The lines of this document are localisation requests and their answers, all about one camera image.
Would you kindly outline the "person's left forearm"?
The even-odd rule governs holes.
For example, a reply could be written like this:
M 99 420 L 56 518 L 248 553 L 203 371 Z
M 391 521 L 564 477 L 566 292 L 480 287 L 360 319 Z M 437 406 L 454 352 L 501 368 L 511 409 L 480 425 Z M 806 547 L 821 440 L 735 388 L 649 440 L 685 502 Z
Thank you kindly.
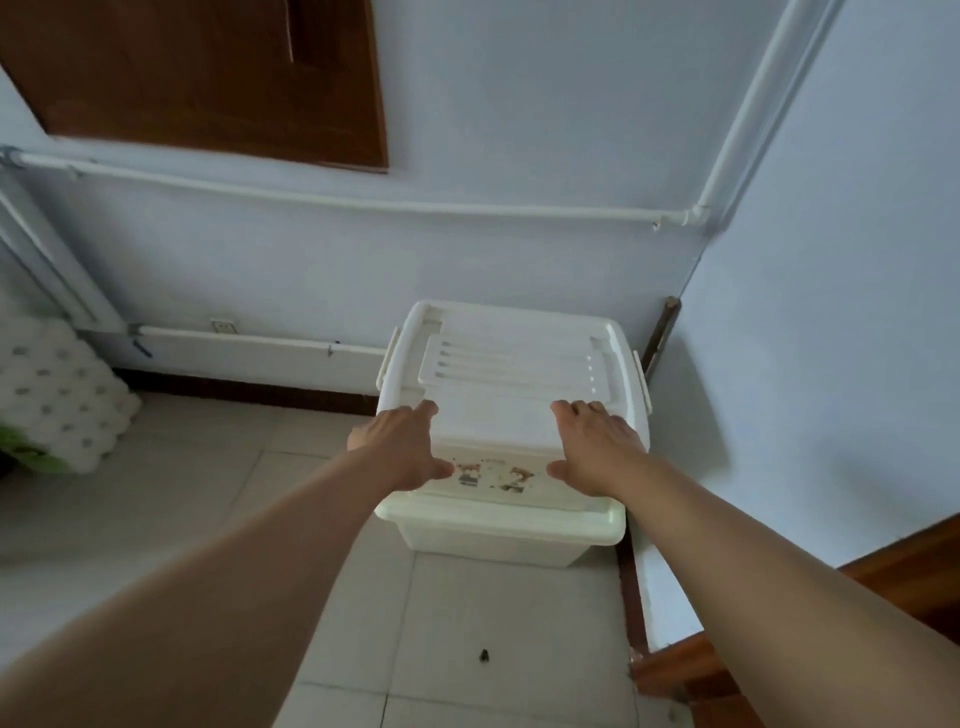
M 355 450 L 79 617 L 0 677 L 0 728 L 269 728 L 359 532 L 409 475 Z

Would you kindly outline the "short white low wall pipe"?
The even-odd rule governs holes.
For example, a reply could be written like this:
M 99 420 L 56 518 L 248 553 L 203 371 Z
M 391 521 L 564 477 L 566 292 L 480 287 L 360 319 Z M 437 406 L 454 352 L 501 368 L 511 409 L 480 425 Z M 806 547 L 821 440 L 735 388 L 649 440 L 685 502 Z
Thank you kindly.
M 165 328 L 143 323 L 130 323 L 126 327 L 129 337 L 152 337 L 175 339 L 180 341 L 198 341 L 204 343 L 252 345 L 258 347 L 274 347 L 296 350 L 315 350 L 326 353 L 329 357 L 334 354 L 347 354 L 383 358 L 388 348 L 378 346 L 362 346 L 341 342 L 312 341 L 306 339 L 258 336 L 238 333 L 215 333 L 186 329 Z

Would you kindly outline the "person's left hand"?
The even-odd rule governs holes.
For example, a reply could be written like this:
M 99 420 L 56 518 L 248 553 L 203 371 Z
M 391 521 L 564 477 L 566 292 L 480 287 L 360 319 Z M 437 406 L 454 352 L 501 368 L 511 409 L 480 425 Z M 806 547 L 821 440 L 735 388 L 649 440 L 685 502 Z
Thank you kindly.
M 416 406 L 381 411 L 351 431 L 347 450 L 366 462 L 386 493 L 416 491 L 430 482 L 421 479 L 421 463 L 427 457 L 440 458 L 431 447 L 431 422 L 438 411 L 428 398 Z

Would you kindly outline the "brown wooden door frame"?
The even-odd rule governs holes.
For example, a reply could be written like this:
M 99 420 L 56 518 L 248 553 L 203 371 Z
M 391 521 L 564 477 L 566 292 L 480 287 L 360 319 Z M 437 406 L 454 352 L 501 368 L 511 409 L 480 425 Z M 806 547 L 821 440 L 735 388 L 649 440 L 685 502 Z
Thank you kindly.
M 765 728 L 703 634 L 651 650 L 630 529 L 615 553 L 636 692 L 686 704 L 694 728 Z M 960 514 L 846 564 L 841 572 L 960 646 Z

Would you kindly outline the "person's right forearm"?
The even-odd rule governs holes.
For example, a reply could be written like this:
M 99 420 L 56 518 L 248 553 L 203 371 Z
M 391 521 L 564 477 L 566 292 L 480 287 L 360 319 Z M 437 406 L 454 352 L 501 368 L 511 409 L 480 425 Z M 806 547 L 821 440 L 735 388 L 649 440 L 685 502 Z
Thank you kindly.
M 665 462 L 609 465 L 769 728 L 960 728 L 960 646 Z

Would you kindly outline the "brown wooden wall board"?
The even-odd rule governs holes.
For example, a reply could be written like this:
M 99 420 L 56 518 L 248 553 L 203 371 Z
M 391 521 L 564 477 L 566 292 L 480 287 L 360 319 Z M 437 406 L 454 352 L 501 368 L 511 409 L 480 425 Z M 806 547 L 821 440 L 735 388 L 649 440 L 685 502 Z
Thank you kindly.
M 0 0 L 44 132 L 385 173 L 371 0 Z

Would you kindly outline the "white vertical corner pipe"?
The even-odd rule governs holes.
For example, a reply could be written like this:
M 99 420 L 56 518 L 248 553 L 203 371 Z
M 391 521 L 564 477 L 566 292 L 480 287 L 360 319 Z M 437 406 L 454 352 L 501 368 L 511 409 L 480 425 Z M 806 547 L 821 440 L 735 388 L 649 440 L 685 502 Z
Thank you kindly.
M 786 0 L 690 222 L 724 225 L 749 185 L 842 0 Z

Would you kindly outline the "pack of white paper rolls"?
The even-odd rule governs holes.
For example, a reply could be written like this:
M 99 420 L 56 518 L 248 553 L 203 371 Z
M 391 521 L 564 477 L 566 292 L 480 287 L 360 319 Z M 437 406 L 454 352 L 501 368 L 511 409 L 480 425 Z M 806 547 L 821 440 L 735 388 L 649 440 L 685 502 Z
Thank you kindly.
M 51 446 L 72 475 L 96 471 L 141 408 L 67 322 L 0 313 L 0 424 Z

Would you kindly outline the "long white horizontal wall pipe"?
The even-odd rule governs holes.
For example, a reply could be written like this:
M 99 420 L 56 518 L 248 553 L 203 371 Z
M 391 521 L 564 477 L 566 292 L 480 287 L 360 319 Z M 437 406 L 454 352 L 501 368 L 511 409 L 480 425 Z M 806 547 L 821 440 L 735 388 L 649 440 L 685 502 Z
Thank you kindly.
M 682 210 L 668 210 L 639 207 L 384 200 L 321 195 L 317 193 L 227 183 L 169 173 L 147 172 L 126 166 L 106 164 L 93 159 L 70 158 L 49 153 L 23 151 L 11 146 L 0 147 L 0 164 L 13 168 L 60 172 L 75 177 L 91 176 L 115 181 L 143 183 L 165 188 L 177 188 L 260 201 L 301 204 L 359 213 L 400 213 L 601 223 L 642 223 L 651 225 L 654 230 L 658 230 L 665 225 L 702 227 L 707 224 L 711 216 L 711 209 L 699 203 Z

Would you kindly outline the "dark brown baseboard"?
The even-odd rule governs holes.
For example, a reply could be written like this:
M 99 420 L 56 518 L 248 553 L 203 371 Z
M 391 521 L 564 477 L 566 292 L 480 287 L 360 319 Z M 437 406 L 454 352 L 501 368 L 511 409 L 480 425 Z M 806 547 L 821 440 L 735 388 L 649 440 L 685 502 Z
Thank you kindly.
M 373 417 L 378 410 L 378 396 L 374 394 L 310 390 L 150 370 L 113 371 L 137 392 L 362 417 Z

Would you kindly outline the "green plastic bag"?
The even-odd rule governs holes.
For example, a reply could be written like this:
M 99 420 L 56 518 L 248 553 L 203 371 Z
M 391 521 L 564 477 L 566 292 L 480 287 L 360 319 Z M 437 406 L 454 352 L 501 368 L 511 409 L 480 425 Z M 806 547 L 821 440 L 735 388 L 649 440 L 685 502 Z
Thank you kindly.
M 75 470 L 54 455 L 51 445 L 41 443 L 25 429 L 0 423 L 0 455 L 36 473 L 72 475 Z

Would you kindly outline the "white plastic box lid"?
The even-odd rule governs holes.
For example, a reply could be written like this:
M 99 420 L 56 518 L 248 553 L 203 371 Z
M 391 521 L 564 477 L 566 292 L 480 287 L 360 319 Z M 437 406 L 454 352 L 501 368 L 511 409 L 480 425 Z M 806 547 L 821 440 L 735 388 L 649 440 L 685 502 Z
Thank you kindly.
M 550 406 L 599 402 L 650 444 L 653 412 L 640 355 L 613 320 L 424 300 L 394 330 L 377 412 L 438 406 L 434 455 L 453 475 L 386 497 L 379 519 L 499 536 L 617 545 L 624 507 L 546 473 L 563 458 Z

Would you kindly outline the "person's right hand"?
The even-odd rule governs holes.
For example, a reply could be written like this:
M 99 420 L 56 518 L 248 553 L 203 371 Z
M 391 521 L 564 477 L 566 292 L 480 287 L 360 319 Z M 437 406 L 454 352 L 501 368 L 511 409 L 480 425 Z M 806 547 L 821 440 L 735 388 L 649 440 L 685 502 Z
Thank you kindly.
M 640 435 L 599 401 L 560 399 L 550 410 L 561 443 L 559 460 L 579 469 L 578 486 L 570 487 L 588 497 L 623 503 L 635 467 L 646 453 Z

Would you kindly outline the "white plastic storage box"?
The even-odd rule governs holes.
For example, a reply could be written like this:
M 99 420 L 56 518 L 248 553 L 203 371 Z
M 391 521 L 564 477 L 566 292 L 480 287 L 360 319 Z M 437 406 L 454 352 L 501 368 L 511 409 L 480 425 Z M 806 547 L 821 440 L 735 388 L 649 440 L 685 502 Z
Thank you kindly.
M 614 544 L 488 535 L 405 520 L 397 522 L 396 526 L 413 552 L 522 566 L 567 568 L 586 559 L 590 552 L 616 547 Z

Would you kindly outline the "white slanted pipe pair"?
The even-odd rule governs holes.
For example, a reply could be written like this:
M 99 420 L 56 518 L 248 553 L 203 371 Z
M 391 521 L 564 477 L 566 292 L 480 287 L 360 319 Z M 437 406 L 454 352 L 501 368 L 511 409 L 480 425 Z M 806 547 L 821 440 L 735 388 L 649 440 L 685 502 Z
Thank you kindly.
M 127 322 L 22 183 L 19 170 L 1 163 L 0 247 L 74 329 L 128 332 Z

